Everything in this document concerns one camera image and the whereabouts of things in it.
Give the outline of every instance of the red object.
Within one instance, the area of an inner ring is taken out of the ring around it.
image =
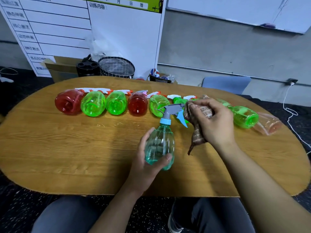
[[[134,92],[129,98],[127,107],[129,112],[135,116],[144,115],[148,109],[148,100],[141,92]]]
[[[81,112],[84,93],[78,89],[65,90],[55,98],[55,106],[64,114],[75,115]]]

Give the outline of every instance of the person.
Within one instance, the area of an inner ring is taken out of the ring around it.
[[[254,228],[264,233],[310,232],[311,214],[236,144],[231,111],[211,98],[194,103],[215,111],[208,119],[198,107],[190,108],[200,122],[204,137],[226,165],[252,223],[238,198],[188,198],[186,201],[181,198],[176,199],[172,207],[170,232],[181,232],[186,226],[199,233],[255,232]],[[32,233],[125,232],[137,199],[172,158],[166,154],[152,166],[145,162],[144,148],[153,130],[141,138],[126,182],[100,216],[86,202],[87,198],[63,197],[42,212]]]

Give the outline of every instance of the chair backrest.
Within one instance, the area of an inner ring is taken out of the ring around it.
[[[251,78],[244,76],[205,77],[202,87],[220,89],[240,95],[250,82]]]

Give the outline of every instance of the floor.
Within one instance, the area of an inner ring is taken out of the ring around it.
[[[6,76],[15,80],[14,83],[0,83],[2,98],[0,113],[6,115],[18,102],[33,92],[53,83],[51,78],[37,78],[30,70],[18,70],[20,75]],[[286,123],[288,113],[282,104],[249,99],[268,110]],[[301,137],[311,143],[311,107],[288,105],[299,113],[291,123]],[[44,208],[58,195],[42,194],[27,190],[10,182],[0,171],[0,232],[28,233]],[[102,211],[112,196],[92,196],[96,206]],[[308,188],[293,197],[304,208],[311,212],[311,184]],[[174,198],[141,197],[132,212],[126,232],[168,232],[167,220]]]

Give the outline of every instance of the person's left hand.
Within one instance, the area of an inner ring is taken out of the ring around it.
[[[166,154],[161,157],[153,165],[148,164],[145,161],[145,146],[146,141],[155,128],[151,128],[140,140],[138,145],[137,155],[132,161],[132,167],[130,174],[123,188],[127,188],[129,191],[135,192],[139,197],[149,188],[156,175],[162,168],[167,166],[172,159],[171,154]]]

